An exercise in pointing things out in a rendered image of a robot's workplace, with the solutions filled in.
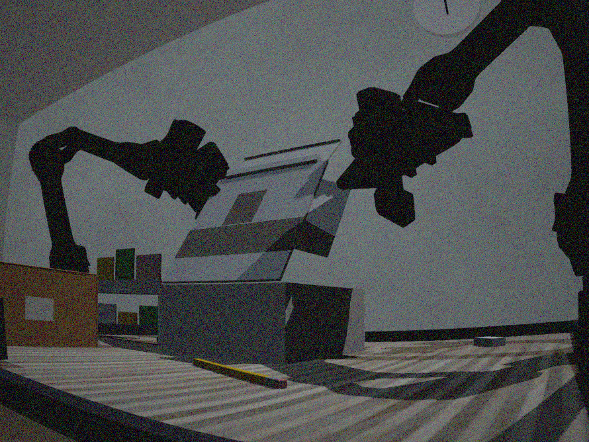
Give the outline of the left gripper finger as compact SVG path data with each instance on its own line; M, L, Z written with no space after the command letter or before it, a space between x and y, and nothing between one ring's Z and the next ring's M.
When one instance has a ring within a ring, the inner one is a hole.
M211 180L216 184L212 177ZM200 212L210 195L193 195L187 202L195 212Z
M220 188L207 177L207 171L197 158L175 178L174 184L182 195L216 195Z

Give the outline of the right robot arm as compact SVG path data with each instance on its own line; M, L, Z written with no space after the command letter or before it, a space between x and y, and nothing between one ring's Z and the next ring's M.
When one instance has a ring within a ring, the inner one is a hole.
M535 9L535 10L534 10ZM565 194L555 193L552 231L570 259L575 276L583 276L578 293L578 329L587 337L589 248L584 160L570 62L557 0L501 0L449 53L433 57L416 72L403 95L404 121L423 120L439 138L439 154L473 133L466 113L454 113L472 93L475 79L530 26L548 28L563 55L570 128L571 179ZM439 106L421 103L418 100ZM408 110L408 111L407 111ZM376 133L376 115L359 113L348 132L354 158L361 151L361 135ZM587 275L587 276L585 276Z

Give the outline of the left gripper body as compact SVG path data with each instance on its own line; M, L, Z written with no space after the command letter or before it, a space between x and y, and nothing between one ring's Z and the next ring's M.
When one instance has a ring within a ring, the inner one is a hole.
M165 191L169 193L172 199L179 197L183 204L193 195L182 195L174 184L174 179L186 169L192 162L190 158L183 164L182 157L179 154L184 150L190 148L190 143L182 132L173 131L169 133L162 141L160 141L151 151L150 157L161 171L158 179Z

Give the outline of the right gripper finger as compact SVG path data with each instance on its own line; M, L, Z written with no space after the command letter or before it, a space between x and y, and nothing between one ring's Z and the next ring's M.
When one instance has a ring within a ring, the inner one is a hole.
M345 190L345 189L368 189L368 188L380 188L384 189L394 195L399 193L398 187L398 177L397 175L383 170L374 175L366 177L360 181L352 183L346 186L339 186L338 188Z
M361 151L336 181L343 187L396 165L391 143L362 133Z

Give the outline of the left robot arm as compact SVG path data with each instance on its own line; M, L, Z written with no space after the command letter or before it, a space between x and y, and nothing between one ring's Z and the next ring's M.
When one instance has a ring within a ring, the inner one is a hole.
M206 134L201 127L188 120L173 120L167 134L173 131L182 132L191 146L178 155L182 157L183 163L192 157L193 161L200 158L208 169L208 178L214 177L216 183L226 178L228 163L214 142L197 150ZM158 180L161 172L150 157L158 143L158 140L145 144L119 143L71 126L33 145L29 151L29 160L41 184L52 240L50 268L89 273L90 266L85 247L76 245L73 240L61 182L64 164L71 161L76 152L83 150L117 164L141 180L149 179L144 191L159 199L164 190Z

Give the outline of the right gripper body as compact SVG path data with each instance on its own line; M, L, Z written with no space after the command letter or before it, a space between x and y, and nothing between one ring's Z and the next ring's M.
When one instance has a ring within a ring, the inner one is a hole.
M399 193L394 195L377 188L374 193L376 211L395 224L406 227L415 221L414 197L403 189L402 176L414 177L416 167L433 165L439 153L439 138L435 130L423 120L404 121L400 95L368 87L358 91L359 112L364 116L376 114L376 138L392 144L396 165L385 170L398 177ZM400 127L393 131L393 126ZM400 141L401 140L401 141Z

